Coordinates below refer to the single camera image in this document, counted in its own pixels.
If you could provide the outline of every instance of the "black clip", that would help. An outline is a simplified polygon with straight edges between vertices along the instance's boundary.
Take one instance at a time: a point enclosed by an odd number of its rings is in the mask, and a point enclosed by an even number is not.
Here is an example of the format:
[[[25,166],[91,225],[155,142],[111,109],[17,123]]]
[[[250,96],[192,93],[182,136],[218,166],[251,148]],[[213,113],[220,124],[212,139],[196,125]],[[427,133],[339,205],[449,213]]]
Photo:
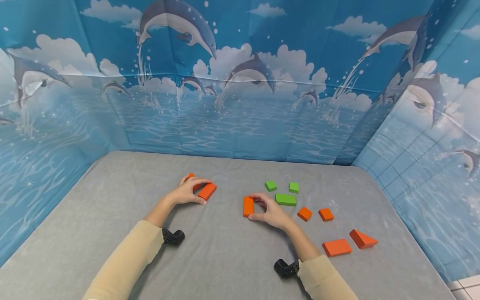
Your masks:
[[[273,268],[275,269],[275,272],[280,275],[280,277],[285,279],[296,275],[300,270],[298,261],[288,265],[283,259],[277,260]]]
[[[168,229],[162,228],[163,233],[163,242],[167,245],[180,245],[183,240],[185,239],[185,233],[181,230],[175,231],[175,233],[171,233]]]

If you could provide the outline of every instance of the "hand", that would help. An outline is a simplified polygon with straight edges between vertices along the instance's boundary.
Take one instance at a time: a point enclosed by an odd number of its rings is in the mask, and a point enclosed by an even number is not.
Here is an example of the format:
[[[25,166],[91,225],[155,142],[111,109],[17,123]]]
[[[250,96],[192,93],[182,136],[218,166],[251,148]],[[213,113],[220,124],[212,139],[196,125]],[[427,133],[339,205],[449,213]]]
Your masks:
[[[188,202],[196,202],[198,204],[205,205],[207,201],[193,194],[193,187],[197,184],[212,183],[212,181],[200,177],[191,177],[188,179],[187,178],[188,175],[183,177],[180,180],[179,186],[173,191],[171,191],[167,196],[165,196],[165,198],[172,201],[173,205],[185,204]]]
[[[283,209],[268,195],[261,193],[254,193],[249,195],[258,204],[266,208],[263,214],[253,214],[248,216],[248,219],[253,221],[263,221],[273,227],[285,230],[287,226],[293,224],[293,220],[283,211]]]

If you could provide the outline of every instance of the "fabric wall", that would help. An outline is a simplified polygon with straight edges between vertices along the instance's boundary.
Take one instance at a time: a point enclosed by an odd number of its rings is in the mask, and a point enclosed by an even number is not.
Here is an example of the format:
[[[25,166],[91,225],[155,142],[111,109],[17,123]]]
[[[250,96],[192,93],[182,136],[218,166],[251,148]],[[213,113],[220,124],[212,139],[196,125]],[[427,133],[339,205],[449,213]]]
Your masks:
[[[0,0],[0,265],[110,151],[351,164],[463,9]]]
[[[446,281],[480,274],[479,7],[449,3],[458,13],[354,162]]]

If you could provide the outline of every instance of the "small green cube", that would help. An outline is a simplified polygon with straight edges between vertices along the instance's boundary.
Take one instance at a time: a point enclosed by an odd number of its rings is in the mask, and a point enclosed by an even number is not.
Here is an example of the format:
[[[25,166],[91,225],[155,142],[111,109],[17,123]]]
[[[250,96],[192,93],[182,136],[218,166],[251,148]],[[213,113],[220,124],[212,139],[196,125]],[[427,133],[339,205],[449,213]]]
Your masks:
[[[275,195],[275,201],[279,205],[288,205],[288,206],[296,206],[297,205],[297,200],[295,200],[294,195],[276,194]]]
[[[299,184],[296,182],[290,182],[290,185],[288,186],[288,191],[289,192],[294,192],[295,194],[299,193]]]
[[[269,192],[276,190],[276,184],[273,180],[265,182],[265,187]]]

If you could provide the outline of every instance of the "orange cube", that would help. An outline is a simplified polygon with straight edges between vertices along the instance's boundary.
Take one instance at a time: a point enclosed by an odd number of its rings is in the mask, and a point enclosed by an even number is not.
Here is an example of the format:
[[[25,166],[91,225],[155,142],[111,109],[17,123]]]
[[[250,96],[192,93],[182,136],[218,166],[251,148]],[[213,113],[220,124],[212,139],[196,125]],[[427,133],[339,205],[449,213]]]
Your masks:
[[[378,243],[376,239],[355,229],[350,232],[350,237],[360,249],[371,248]]]
[[[198,193],[198,196],[204,198],[205,200],[208,200],[208,198],[210,198],[210,196],[213,194],[213,192],[215,192],[215,190],[216,185],[214,185],[213,183],[209,183],[205,185],[205,187],[203,188],[203,190],[200,191],[200,193]]]
[[[333,214],[330,211],[330,208],[324,208],[318,211],[318,214],[322,217],[324,222],[333,220]]]
[[[195,175],[194,175],[193,173],[188,174],[187,180],[190,179],[190,178],[192,178],[192,177],[195,177]],[[195,185],[195,186],[193,187],[193,191],[196,191],[197,189],[199,189],[200,186],[201,186],[201,184]]]
[[[312,212],[310,211],[310,209],[304,206],[298,212],[297,216],[299,216],[303,221],[307,222],[308,219],[310,219],[310,217],[312,216]]]
[[[253,207],[253,198],[243,197],[243,216],[248,217],[255,213],[255,208]]]
[[[346,239],[328,241],[323,243],[322,246],[328,257],[349,254],[352,252],[352,248],[350,248]]]

